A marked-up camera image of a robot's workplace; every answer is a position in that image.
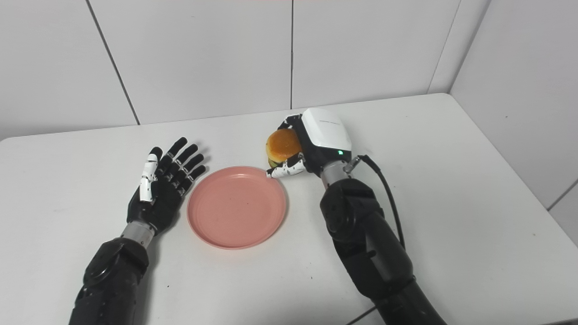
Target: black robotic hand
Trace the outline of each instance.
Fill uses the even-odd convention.
[[[141,198],[143,185],[136,189],[128,204],[127,223],[143,221],[154,228],[155,235],[172,224],[183,201],[183,195],[191,187],[193,181],[206,171],[204,165],[196,167],[204,159],[202,154],[197,154],[188,160],[198,150],[195,144],[187,147],[176,157],[186,144],[187,139],[180,138],[163,158],[161,158],[162,150],[159,147],[151,150],[150,154],[156,156],[158,166],[154,169],[154,164],[151,164],[155,163],[153,156],[153,159],[149,159],[145,164],[142,176],[150,178],[150,194],[148,199]]]
[[[90,261],[78,293],[69,325],[131,325],[135,315],[136,288],[149,266],[146,247],[154,235],[174,221],[183,195],[195,178],[204,173],[203,155],[196,145],[180,138],[161,158],[152,149],[140,187],[128,204],[127,227],[123,234],[102,244]]]

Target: robotic finger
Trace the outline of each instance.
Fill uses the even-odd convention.
[[[281,178],[284,176],[296,175],[306,171],[305,158],[303,153],[293,155],[277,167],[267,170],[267,178]]]
[[[159,147],[154,147],[149,156],[147,157],[146,163],[144,164],[144,169],[142,176],[140,177],[140,200],[143,202],[153,201],[153,183],[157,180],[155,171],[158,167],[158,160],[162,155],[162,150]]]

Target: white table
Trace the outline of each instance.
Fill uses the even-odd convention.
[[[578,317],[578,248],[451,96],[329,107],[354,154],[369,154],[384,171],[418,282],[448,324]],[[266,168],[267,136],[297,112],[2,141],[0,323],[68,323],[87,263],[124,228],[151,147],[166,150],[186,136],[204,148],[209,172]],[[386,208],[378,178],[362,165],[355,171]],[[320,180],[301,174],[281,182],[284,223],[245,250],[197,238],[185,201],[176,225],[150,246],[145,324],[345,324],[372,306],[335,254],[318,207]],[[382,322],[373,313],[360,324]]]

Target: robotic hand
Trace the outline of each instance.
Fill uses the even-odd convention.
[[[202,154],[188,160],[198,149],[195,144],[175,158],[186,144],[180,138],[163,158],[159,147],[150,152],[128,204],[127,226],[120,237],[102,244],[86,268],[70,325],[132,324],[136,288],[149,266],[146,248],[173,223],[183,195],[206,170],[195,168]]]
[[[289,115],[277,129],[282,128],[295,130],[303,152],[267,170],[267,177],[280,178],[305,170],[319,177],[329,176],[327,170],[335,169],[332,165],[345,166],[351,160],[351,140],[338,116],[328,110],[310,108],[303,114]]]
[[[351,141],[339,117],[310,108],[288,116],[279,128],[295,130],[302,152],[267,170],[267,176],[279,178],[307,170],[321,178],[325,186],[321,212],[337,255],[358,291],[374,302],[388,325],[445,325],[416,282],[402,233],[398,231],[398,240],[373,190],[353,179],[351,171],[360,161],[372,167],[386,188],[400,230],[385,178],[368,156],[351,157]]]

